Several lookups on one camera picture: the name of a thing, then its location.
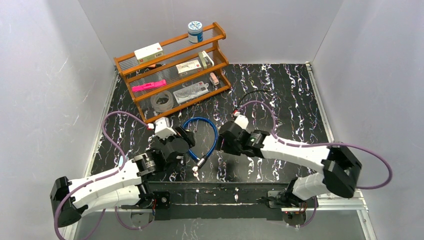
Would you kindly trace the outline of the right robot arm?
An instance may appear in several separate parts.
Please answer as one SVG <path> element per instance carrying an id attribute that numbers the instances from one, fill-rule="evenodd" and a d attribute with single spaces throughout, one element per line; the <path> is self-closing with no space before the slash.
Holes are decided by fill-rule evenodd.
<path id="1" fill-rule="evenodd" d="M 346 146 L 288 146 L 267 131 L 248 132 L 245 124 L 235 121 L 220 127 L 216 149 L 236 156 L 282 160 L 314 170 L 314 174 L 294 178 L 289 183 L 284 193 L 287 201 L 304 202 L 327 193 L 352 198 L 362 170 L 362 164 Z"/>

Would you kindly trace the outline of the blue cable bike lock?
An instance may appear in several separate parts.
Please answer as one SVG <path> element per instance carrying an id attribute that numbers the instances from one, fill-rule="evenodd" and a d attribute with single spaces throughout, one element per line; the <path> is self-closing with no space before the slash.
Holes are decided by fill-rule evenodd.
<path id="1" fill-rule="evenodd" d="M 191 149 L 188 150 L 188 154 L 189 156 L 195 161 L 195 166 L 198 167 L 198 170 L 201 169 L 206 161 L 209 159 L 209 157 L 213 154 L 213 151 L 215 150 L 216 144 L 217 144 L 217 140 L 218 140 L 218 128 L 216 127 L 216 125 L 208 118 L 205 117 L 192 117 L 190 119 L 188 119 L 187 121 L 185 121 L 182 125 L 182 127 L 184 129 L 187 129 L 189 124 L 192 122 L 198 122 L 198 121 L 202 121 L 202 122 L 206 122 L 207 124 L 209 124 L 209 126 L 212 128 L 213 130 L 213 143 L 212 146 L 210 147 L 209 151 L 206 153 L 206 155 L 202 156 L 202 157 L 198 157 Z"/>

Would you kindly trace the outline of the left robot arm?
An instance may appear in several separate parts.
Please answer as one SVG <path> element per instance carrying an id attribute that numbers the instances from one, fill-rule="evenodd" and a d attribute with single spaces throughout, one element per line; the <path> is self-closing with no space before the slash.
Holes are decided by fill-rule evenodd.
<path id="1" fill-rule="evenodd" d="M 182 126 L 173 131 L 156 146 L 128 160 L 123 169 L 116 167 L 79 179 L 57 178 L 50 192 L 55 226 L 67 227 L 100 209 L 138 206 L 153 199 L 147 179 L 183 163 L 196 144 L 192 131 Z"/>

